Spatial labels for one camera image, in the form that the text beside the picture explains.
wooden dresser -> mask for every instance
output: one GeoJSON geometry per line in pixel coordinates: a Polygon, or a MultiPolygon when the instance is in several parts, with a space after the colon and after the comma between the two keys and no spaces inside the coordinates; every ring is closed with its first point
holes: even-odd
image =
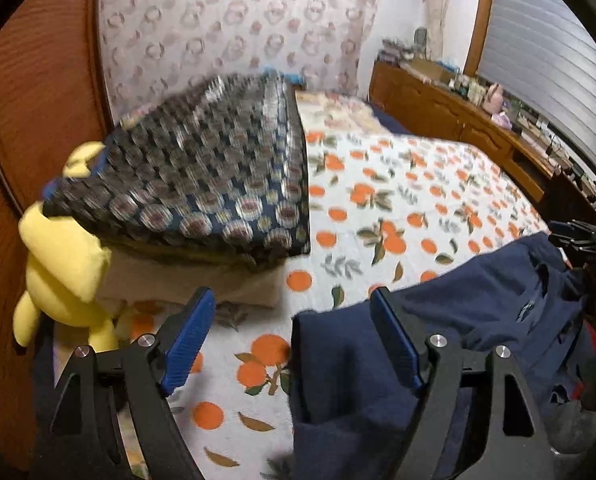
{"type": "Polygon", "coordinates": [[[528,142],[496,126],[483,110],[406,70],[377,61],[369,100],[413,134],[481,149],[536,204],[549,186],[553,168],[528,142]]]}

floral curtain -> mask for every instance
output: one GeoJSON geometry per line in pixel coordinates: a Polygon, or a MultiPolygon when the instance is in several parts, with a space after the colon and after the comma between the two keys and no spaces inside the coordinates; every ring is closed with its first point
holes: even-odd
{"type": "Polygon", "coordinates": [[[354,94],[378,0],[100,0],[115,118],[216,73],[272,67],[354,94]]]}
{"type": "Polygon", "coordinates": [[[449,0],[427,0],[427,59],[443,57],[444,16],[449,0]]]}

orange print bedsheet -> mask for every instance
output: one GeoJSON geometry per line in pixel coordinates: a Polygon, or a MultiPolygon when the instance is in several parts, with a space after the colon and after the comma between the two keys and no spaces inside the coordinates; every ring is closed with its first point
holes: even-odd
{"type": "MultiPolygon", "coordinates": [[[[287,261],[275,308],[221,304],[187,384],[169,404],[207,479],[290,477],[287,402],[291,318],[343,308],[379,285],[405,288],[476,254],[545,230],[513,182],[473,146],[394,136],[355,99],[298,95],[308,141],[312,252],[287,261]]],[[[134,304],[118,323],[130,339],[156,330],[175,304],[134,304]]],[[[56,369],[74,341],[56,330],[56,369]]],[[[148,471],[120,416],[134,472],[148,471]]]]}

red object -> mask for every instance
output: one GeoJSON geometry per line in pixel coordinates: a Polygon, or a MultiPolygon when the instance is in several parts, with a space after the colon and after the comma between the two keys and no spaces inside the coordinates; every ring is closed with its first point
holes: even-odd
{"type": "Polygon", "coordinates": [[[576,384],[574,391],[571,393],[571,400],[580,400],[582,392],[585,391],[585,385],[583,383],[576,384]]]}
{"type": "Polygon", "coordinates": [[[594,352],[596,354],[596,330],[594,330],[594,327],[592,327],[587,321],[585,321],[585,326],[587,327],[587,330],[589,330],[591,344],[594,346],[594,352]]]}

window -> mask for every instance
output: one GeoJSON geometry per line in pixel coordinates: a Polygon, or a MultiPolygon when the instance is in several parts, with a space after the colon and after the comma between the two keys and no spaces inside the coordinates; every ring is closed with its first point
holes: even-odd
{"type": "Polygon", "coordinates": [[[596,44],[562,0],[493,0],[478,75],[548,118],[596,167],[596,44]]]}

